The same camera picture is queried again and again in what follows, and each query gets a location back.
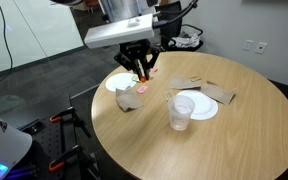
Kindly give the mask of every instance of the white paper plate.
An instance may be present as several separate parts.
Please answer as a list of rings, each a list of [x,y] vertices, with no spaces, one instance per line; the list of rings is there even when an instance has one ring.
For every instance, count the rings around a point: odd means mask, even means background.
[[[127,87],[135,86],[136,82],[132,80],[134,74],[132,73],[119,73],[108,78],[105,82],[105,87],[115,92],[116,89],[125,90]]]
[[[217,113],[217,102],[197,90],[185,90],[177,95],[187,96],[194,101],[195,108],[191,115],[193,120],[210,119]]]

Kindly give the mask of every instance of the round wooden table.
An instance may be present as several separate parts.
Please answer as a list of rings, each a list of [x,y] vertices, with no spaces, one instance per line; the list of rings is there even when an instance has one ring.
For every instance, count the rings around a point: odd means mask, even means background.
[[[144,106],[122,111],[105,81],[96,91],[92,123],[105,151],[140,179],[274,179],[288,168],[288,100],[266,78],[234,61],[202,53],[161,53],[138,94]],[[191,120],[185,131],[169,124],[163,92],[172,75],[197,75],[238,92],[217,114]]]

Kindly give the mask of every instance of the white wall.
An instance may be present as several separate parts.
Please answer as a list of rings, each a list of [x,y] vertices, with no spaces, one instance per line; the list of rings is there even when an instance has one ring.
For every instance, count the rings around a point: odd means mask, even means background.
[[[190,1],[181,0],[182,6]],[[288,0],[200,0],[184,22],[204,30],[201,52],[240,62],[288,85]],[[247,39],[254,41],[250,51],[242,50]],[[254,53],[259,42],[268,43],[262,55]]]
[[[69,7],[49,0],[0,0],[0,5],[14,67],[83,46]],[[0,71],[9,67],[0,12]]]

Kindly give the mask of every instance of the wall outlet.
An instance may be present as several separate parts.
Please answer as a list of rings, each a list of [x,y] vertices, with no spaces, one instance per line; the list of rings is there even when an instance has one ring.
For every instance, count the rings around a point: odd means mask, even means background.
[[[246,40],[244,45],[243,45],[243,49],[246,51],[249,51],[252,47],[253,42],[254,41],[252,41],[252,40]]]
[[[267,46],[267,43],[259,42],[254,52],[258,54],[263,54],[266,46]]]

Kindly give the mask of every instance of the black cable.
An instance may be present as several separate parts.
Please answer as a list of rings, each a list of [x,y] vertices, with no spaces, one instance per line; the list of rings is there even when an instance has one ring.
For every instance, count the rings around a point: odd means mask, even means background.
[[[186,6],[184,9],[180,10],[180,11],[158,11],[157,13],[160,13],[160,14],[172,14],[172,15],[176,15],[176,14],[181,14],[183,13],[184,11],[186,11],[190,6]]]
[[[192,0],[192,2],[181,12],[180,15],[178,15],[177,17],[175,17],[174,19],[171,20],[161,20],[161,21],[157,21],[157,22],[153,22],[153,29],[159,29],[162,27],[166,27],[169,24],[173,24],[174,22],[182,19],[187,13],[189,13],[193,8],[195,9],[197,7],[197,2],[198,0]]]
[[[0,5],[0,11],[1,11],[2,18],[3,18],[3,26],[4,26],[4,28],[3,28],[3,36],[4,36],[4,42],[5,42],[5,46],[6,46],[8,55],[10,56],[10,60],[11,60],[11,67],[9,68],[7,74],[0,79],[0,82],[1,82],[1,81],[3,81],[5,78],[7,78],[7,77],[11,74],[12,69],[13,69],[13,58],[12,58],[11,52],[10,52],[10,50],[9,50],[9,48],[8,48],[8,44],[7,44],[7,40],[6,40],[6,22],[5,22],[5,17],[4,17],[4,13],[3,13],[3,10],[2,10],[2,8],[1,8],[1,5]]]

